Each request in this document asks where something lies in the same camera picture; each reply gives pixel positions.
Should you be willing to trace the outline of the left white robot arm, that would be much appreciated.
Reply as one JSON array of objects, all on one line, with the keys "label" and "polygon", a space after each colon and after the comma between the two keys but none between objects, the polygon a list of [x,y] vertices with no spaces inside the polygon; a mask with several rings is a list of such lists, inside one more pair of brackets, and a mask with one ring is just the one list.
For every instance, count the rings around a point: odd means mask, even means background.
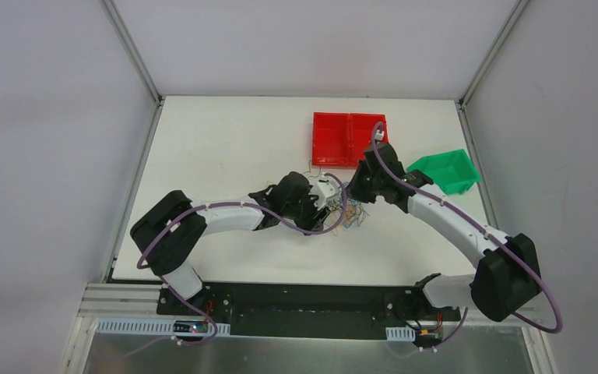
[{"label": "left white robot arm", "polygon": [[206,294],[188,258],[201,238],[229,231],[261,231],[279,224],[303,235],[323,235],[329,231],[325,220],[330,206],[345,202],[343,187],[335,177],[308,178],[296,171],[239,199],[200,202],[173,190],[129,232],[141,252],[136,266],[151,270],[178,294],[180,309],[197,315],[205,308]]}]

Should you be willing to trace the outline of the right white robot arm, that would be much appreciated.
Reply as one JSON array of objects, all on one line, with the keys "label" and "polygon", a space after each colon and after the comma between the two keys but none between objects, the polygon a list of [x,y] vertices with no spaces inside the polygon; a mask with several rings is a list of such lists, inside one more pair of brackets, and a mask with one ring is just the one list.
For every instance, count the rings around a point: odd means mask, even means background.
[{"label": "right white robot arm", "polygon": [[463,213],[425,173],[405,171],[388,143],[364,151],[347,195],[362,203],[382,197],[388,204],[423,221],[453,244],[472,264],[473,274],[432,274],[417,282],[421,292],[410,299],[412,312],[430,319],[444,307],[478,309],[501,322],[541,293],[533,241],[507,235]]}]

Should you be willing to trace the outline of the right red bin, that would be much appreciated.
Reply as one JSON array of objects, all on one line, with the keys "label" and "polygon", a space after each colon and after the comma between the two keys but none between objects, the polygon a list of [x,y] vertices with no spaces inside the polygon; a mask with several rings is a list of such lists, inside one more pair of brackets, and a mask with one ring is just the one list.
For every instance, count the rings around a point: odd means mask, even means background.
[{"label": "right red bin", "polygon": [[369,146],[371,132],[374,127],[382,123],[382,130],[386,131],[386,117],[384,114],[350,113],[347,122],[347,167],[356,167],[364,159],[364,150]]}]

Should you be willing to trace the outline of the red bin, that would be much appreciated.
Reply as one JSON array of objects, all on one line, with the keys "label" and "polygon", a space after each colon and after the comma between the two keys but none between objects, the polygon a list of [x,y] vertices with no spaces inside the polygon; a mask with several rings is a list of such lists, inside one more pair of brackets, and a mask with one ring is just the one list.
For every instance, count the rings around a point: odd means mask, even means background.
[{"label": "red bin", "polygon": [[313,114],[311,162],[319,167],[350,166],[349,113]]},{"label": "red bin", "polygon": [[347,167],[356,167],[364,159],[364,150],[369,146],[371,132],[374,127],[382,123],[382,130],[386,131],[386,117],[384,114],[350,113],[347,122]]}]

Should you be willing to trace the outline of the left red bin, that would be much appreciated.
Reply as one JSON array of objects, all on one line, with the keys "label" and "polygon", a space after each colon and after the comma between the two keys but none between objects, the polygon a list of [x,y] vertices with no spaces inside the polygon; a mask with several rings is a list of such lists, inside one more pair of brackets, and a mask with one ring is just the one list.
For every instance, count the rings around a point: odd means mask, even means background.
[{"label": "left red bin", "polygon": [[313,114],[311,162],[319,167],[350,166],[349,113]]}]

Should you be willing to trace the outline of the green plastic bin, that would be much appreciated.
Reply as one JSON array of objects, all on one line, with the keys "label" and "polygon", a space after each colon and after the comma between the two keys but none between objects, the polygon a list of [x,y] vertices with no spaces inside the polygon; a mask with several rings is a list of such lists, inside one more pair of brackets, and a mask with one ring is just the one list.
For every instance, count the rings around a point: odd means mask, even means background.
[{"label": "green plastic bin", "polygon": [[464,149],[421,157],[406,169],[423,172],[446,195],[463,194],[482,180]]}]

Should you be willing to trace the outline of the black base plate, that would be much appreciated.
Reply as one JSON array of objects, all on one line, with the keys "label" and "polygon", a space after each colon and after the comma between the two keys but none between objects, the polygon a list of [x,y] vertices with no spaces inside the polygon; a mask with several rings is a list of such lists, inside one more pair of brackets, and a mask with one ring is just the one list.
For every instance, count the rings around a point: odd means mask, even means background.
[{"label": "black base plate", "polygon": [[461,319],[414,286],[207,282],[189,302],[235,336],[381,340],[388,328]]}]

